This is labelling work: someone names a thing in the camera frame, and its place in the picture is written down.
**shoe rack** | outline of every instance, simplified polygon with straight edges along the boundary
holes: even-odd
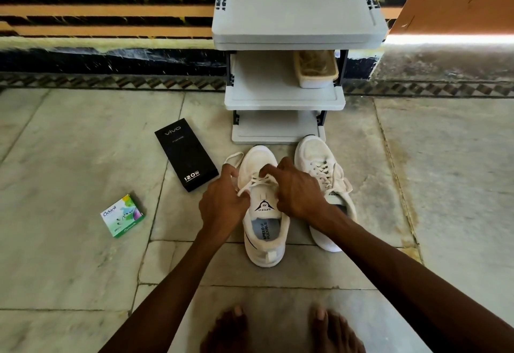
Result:
[[[212,36],[227,53],[232,140],[297,143],[309,134],[325,140],[326,112],[344,108],[348,50],[379,47],[387,30],[376,0],[216,0]],[[339,77],[324,88],[301,88],[293,50],[336,50]]]

